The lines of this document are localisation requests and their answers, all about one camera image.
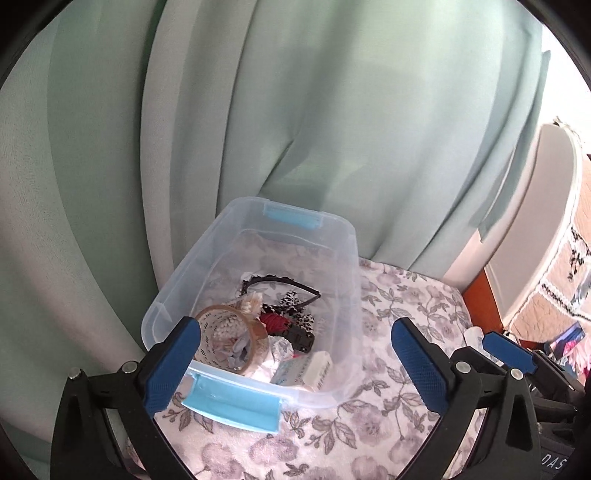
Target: clamp jaw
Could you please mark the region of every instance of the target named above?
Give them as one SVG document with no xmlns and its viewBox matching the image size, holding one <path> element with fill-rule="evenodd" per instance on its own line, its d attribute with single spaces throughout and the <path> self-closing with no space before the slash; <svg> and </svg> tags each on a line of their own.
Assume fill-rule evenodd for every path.
<svg viewBox="0 0 591 480">
<path fill-rule="evenodd" d="M 542 480 L 591 478 L 591 381 L 583 387 L 541 351 L 529 351 L 496 332 L 482 342 L 530 383 L 542 448 Z"/>
<path fill-rule="evenodd" d="M 194 480 L 154 421 L 165 410 L 199 347 L 197 321 L 184 317 L 140 363 L 87 377 L 74 369 L 66 381 L 51 443 L 51 478 L 134 480 L 125 467 L 106 409 L 117 409 L 152 480 Z"/>
<path fill-rule="evenodd" d="M 540 440 L 523 373 L 506 371 L 471 347 L 451 358 L 408 318 L 392 325 L 392 347 L 427 408 L 441 415 L 399 480 L 439 480 L 476 409 L 488 412 L 461 480 L 539 480 Z"/>
</svg>

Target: red yarn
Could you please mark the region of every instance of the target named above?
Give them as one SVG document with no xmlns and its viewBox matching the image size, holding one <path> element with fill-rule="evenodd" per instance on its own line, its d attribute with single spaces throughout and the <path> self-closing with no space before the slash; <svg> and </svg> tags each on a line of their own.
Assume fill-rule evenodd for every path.
<svg viewBox="0 0 591 480">
<path fill-rule="evenodd" d="M 289 319 L 276 313 L 263 313 L 261 315 L 261 322 L 265 324 L 269 335 L 285 332 L 291 323 Z"/>
</svg>

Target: floral bedspread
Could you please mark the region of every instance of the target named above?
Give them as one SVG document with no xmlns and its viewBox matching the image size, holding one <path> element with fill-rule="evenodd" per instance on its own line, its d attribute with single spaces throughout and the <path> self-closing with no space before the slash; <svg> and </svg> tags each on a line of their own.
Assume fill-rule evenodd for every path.
<svg viewBox="0 0 591 480">
<path fill-rule="evenodd" d="M 156 421 L 199 480 L 392 480 L 431 431 L 427 411 L 389 341 L 390 327 L 409 317 L 451 355 L 471 326 L 460 293 L 416 273 L 361 260 L 363 376 L 354 397 L 332 410 L 284 411 L 279 434 L 246 432 L 211 421 L 181 404 L 185 377 Z M 447 476 L 461 470 L 483 412 L 472 419 Z M 132 458 L 141 465 L 130 448 Z"/>
</svg>

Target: plastic storage box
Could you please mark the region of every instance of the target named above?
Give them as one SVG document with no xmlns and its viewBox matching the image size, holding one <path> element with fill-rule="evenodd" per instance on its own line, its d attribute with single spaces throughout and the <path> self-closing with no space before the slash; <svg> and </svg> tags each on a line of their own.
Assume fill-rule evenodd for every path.
<svg viewBox="0 0 591 480">
<path fill-rule="evenodd" d="M 234 389 L 230 396 L 243 401 L 264 395 L 279 409 L 331 408 L 350 399 L 362 370 L 357 240 L 348 221 L 329 213 L 258 197 L 232 201 L 148 309 L 142 322 L 146 348 L 164 340 L 183 316 L 238 296 L 242 280 L 252 274 L 287 276 L 321 292 L 307 311 L 315 318 L 312 352 L 326 351 L 334 363 L 322 390 L 267 384 L 195 360 L 188 373 L 196 381 L 204 377 L 219 382 L 226 394 Z M 213 416 L 224 421 L 223 415 Z"/>
</svg>

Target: tape roll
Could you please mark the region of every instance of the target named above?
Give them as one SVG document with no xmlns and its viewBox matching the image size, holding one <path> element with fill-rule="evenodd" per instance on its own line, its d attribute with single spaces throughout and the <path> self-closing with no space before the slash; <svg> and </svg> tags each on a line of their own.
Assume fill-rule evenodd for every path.
<svg viewBox="0 0 591 480">
<path fill-rule="evenodd" d="M 249 377 L 267 357 L 269 352 L 267 330 L 253 315 L 242 313 L 228 305 L 211 305 L 195 315 L 195 319 L 201 327 L 201 344 L 193 357 L 198 362 Z M 219 338 L 227 335 L 228 325 L 237 323 L 248 330 L 251 348 L 244 365 L 240 369 L 233 369 L 227 361 L 220 359 L 217 350 L 220 343 Z"/>
</svg>

